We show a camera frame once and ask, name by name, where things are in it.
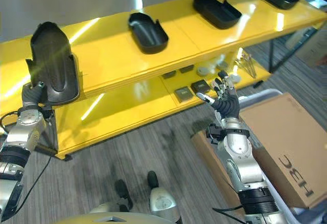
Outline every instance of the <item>upright black holder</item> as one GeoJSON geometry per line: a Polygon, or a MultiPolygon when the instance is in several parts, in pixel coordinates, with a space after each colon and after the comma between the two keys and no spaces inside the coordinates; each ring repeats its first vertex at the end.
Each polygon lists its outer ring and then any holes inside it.
{"type": "MultiPolygon", "coordinates": [[[[52,137],[56,141],[55,119],[52,106],[64,105],[76,100],[80,94],[78,73],[71,52],[69,40],[63,31],[53,22],[40,24],[31,38],[33,60],[26,59],[32,85],[44,82],[40,103],[44,118],[50,120],[43,135],[46,142],[52,137]]],[[[55,156],[58,151],[50,145],[38,144],[35,151],[55,156]]]]}

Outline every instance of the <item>silver robot arm segment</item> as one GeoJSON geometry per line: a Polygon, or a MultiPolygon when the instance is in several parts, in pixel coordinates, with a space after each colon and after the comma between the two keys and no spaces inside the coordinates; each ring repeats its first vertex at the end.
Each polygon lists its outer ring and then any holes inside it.
{"type": "Polygon", "coordinates": [[[217,154],[227,171],[233,188],[245,211],[245,220],[250,224],[287,223],[263,178],[262,171],[252,155],[248,140],[249,132],[239,122],[240,105],[228,74],[218,73],[215,79],[218,99],[205,94],[197,96],[210,104],[222,117],[221,127],[210,125],[207,137],[217,144],[217,154]]]}
{"type": "Polygon", "coordinates": [[[15,214],[23,185],[20,184],[24,167],[46,122],[37,106],[43,83],[23,88],[23,107],[18,111],[16,125],[10,130],[0,148],[0,222],[15,214]]]}

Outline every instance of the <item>black cable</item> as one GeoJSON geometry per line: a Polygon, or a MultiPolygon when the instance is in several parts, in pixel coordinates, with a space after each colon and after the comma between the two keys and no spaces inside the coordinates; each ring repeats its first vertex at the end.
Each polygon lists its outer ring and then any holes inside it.
{"type": "Polygon", "coordinates": [[[242,220],[240,220],[240,219],[237,219],[236,217],[234,217],[234,216],[232,216],[232,215],[229,215],[229,214],[227,214],[227,213],[225,213],[225,212],[223,212],[223,211],[219,211],[218,209],[215,209],[215,208],[213,208],[213,210],[216,211],[216,212],[218,212],[219,214],[225,215],[225,216],[227,216],[227,217],[229,217],[229,218],[231,218],[231,219],[233,219],[233,220],[236,220],[236,221],[238,221],[239,223],[247,224],[246,222],[244,222],[244,221],[242,221],[242,220]]]}
{"type": "Polygon", "coordinates": [[[19,208],[16,210],[16,212],[15,212],[14,215],[16,215],[16,214],[20,211],[20,209],[23,207],[23,205],[25,204],[27,198],[29,197],[30,193],[32,192],[33,188],[35,187],[37,181],[40,179],[40,177],[42,176],[43,172],[45,171],[45,169],[46,169],[47,166],[49,165],[49,163],[50,163],[50,161],[51,161],[51,158],[52,158],[52,156],[49,157],[49,160],[48,160],[48,162],[46,163],[45,167],[43,168],[43,170],[41,171],[41,173],[39,174],[39,176],[36,178],[36,180],[35,180],[35,182],[33,183],[32,187],[30,188],[30,190],[29,190],[28,193],[26,194],[26,196],[25,196],[25,198],[24,198],[22,204],[21,204],[21,205],[19,206],[19,208]]]}
{"type": "Polygon", "coordinates": [[[241,209],[243,206],[240,205],[240,206],[237,206],[237,207],[233,207],[233,208],[228,208],[228,209],[217,209],[217,208],[213,208],[214,211],[217,211],[217,212],[226,212],[226,211],[232,211],[232,210],[238,210],[238,209],[241,209]]]}
{"type": "Polygon", "coordinates": [[[2,124],[2,120],[5,118],[5,117],[7,117],[7,116],[9,116],[9,115],[13,115],[13,114],[17,114],[17,111],[12,111],[12,112],[9,112],[9,113],[6,113],[4,116],[2,116],[1,118],[0,118],[0,127],[8,134],[9,133],[9,131],[5,128],[5,126],[2,124]]]}

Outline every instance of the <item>robot finger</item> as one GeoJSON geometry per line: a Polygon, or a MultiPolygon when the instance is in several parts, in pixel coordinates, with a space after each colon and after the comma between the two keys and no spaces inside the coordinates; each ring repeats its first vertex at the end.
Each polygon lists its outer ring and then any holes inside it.
{"type": "Polygon", "coordinates": [[[203,100],[204,102],[209,103],[210,105],[212,105],[215,102],[215,99],[201,92],[196,93],[196,96],[201,100],[203,100]]]}

